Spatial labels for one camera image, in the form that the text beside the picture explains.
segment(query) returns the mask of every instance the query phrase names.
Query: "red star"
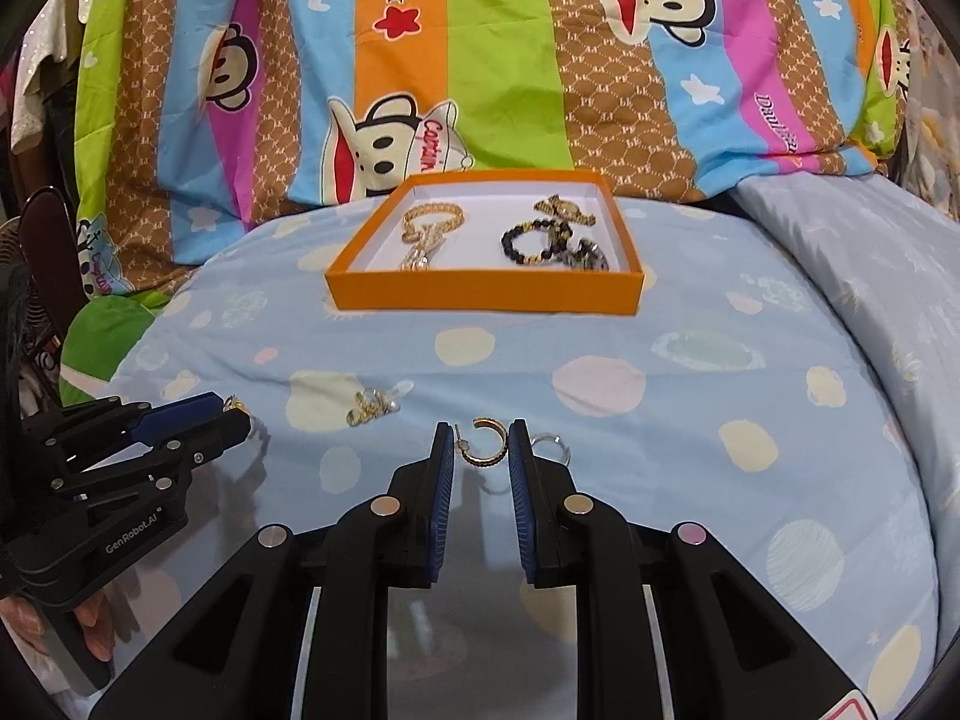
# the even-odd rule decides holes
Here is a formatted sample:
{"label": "red star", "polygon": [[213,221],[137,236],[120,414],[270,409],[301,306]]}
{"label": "red star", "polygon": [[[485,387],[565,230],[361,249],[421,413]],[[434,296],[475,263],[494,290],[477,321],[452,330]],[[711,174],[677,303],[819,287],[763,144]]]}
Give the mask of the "red star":
{"label": "red star", "polygon": [[383,18],[373,25],[374,29],[387,33],[387,40],[397,40],[407,32],[416,34],[421,27],[416,23],[419,18],[419,7],[401,10],[390,5],[383,13]]}

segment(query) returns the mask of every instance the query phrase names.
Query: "gold earring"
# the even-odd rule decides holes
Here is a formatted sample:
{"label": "gold earring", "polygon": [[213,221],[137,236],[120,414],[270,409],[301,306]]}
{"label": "gold earring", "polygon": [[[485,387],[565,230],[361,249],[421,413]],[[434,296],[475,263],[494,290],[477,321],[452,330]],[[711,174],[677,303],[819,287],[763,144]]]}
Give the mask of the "gold earring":
{"label": "gold earring", "polygon": [[475,428],[490,428],[495,430],[497,435],[500,437],[501,447],[496,455],[491,455],[488,458],[478,458],[470,454],[470,442],[466,439],[460,437],[460,425],[453,426],[453,432],[457,435],[457,449],[460,450],[460,454],[464,456],[471,466],[476,466],[477,469],[488,469],[491,466],[495,466],[499,463],[504,455],[507,454],[507,429],[497,422],[495,419],[491,419],[488,416],[479,416],[477,419],[473,420],[473,427]]}

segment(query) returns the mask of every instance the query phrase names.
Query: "light blue bedding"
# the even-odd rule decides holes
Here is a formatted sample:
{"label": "light blue bedding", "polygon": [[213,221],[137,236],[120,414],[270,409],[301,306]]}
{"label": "light blue bedding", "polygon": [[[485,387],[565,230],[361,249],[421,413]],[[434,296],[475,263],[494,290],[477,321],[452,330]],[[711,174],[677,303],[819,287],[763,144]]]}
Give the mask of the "light blue bedding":
{"label": "light blue bedding", "polygon": [[[902,707],[933,661],[936,566],[913,460],[870,368],[752,223],[621,207],[647,272],[628,319],[342,314],[323,269],[366,202],[269,223],[200,269],[109,392],[237,394],[270,439],[198,472],[187,532],[120,583],[117,664],[258,525],[335,522],[424,457],[440,420],[484,452],[469,423],[486,415],[559,433],[578,488],[633,522],[704,523],[881,713]],[[399,413],[347,428],[354,391],[398,384],[412,384]],[[392,594],[394,720],[575,717],[572,595],[522,584],[506,464],[459,463],[440,584]]]}
{"label": "light blue bedding", "polygon": [[904,426],[936,542],[942,654],[960,627],[960,225],[876,175],[750,180],[739,196],[827,295]]}

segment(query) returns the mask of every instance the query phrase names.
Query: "blue gripper pad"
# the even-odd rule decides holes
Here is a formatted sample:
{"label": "blue gripper pad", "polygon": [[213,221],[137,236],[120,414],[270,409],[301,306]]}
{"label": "blue gripper pad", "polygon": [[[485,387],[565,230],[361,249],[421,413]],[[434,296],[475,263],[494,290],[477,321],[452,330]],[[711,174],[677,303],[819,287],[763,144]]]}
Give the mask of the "blue gripper pad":
{"label": "blue gripper pad", "polygon": [[216,392],[205,392],[150,410],[143,415],[130,435],[134,442],[159,446],[179,433],[208,422],[223,410],[224,401],[220,396]]}
{"label": "blue gripper pad", "polygon": [[430,512],[430,544],[427,550],[427,570],[430,581],[437,581],[443,566],[443,549],[446,547],[446,527],[450,519],[450,493],[453,489],[453,428],[446,428],[443,453],[440,455],[440,471],[433,493],[433,511]]}
{"label": "blue gripper pad", "polygon": [[520,543],[520,564],[527,575],[527,583],[534,584],[536,576],[536,517],[530,502],[530,485],[520,454],[520,439],[517,429],[510,426],[507,438],[508,465],[510,466],[510,489],[514,495],[514,514],[517,518],[517,541]]}

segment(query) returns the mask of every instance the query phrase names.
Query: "polka dot fabric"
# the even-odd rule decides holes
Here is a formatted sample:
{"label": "polka dot fabric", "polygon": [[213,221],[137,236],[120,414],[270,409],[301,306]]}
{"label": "polka dot fabric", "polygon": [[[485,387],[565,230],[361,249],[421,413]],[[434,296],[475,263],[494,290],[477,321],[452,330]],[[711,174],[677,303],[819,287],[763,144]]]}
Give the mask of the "polka dot fabric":
{"label": "polka dot fabric", "polygon": [[[474,418],[525,418],[563,437],[580,490],[644,525],[703,523],[878,709],[905,704],[937,619],[910,452],[846,330],[765,234],[626,200],[647,271],[636,317],[342,312],[323,272],[370,207],[276,220],[221,252],[110,384],[155,404],[236,394],[269,434],[195,478],[188,531],[155,567],[164,597],[174,581],[189,598],[259,525],[322,527],[383,493],[440,420],[483,454]],[[400,411],[349,428],[365,386]],[[458,464],[440,584],[391,596],[391,717],[448,720],[468,697],[477,716],[572,720],[574,608],[522,584],[506,464]],[[121,643],[118,664],[142,645]]]}

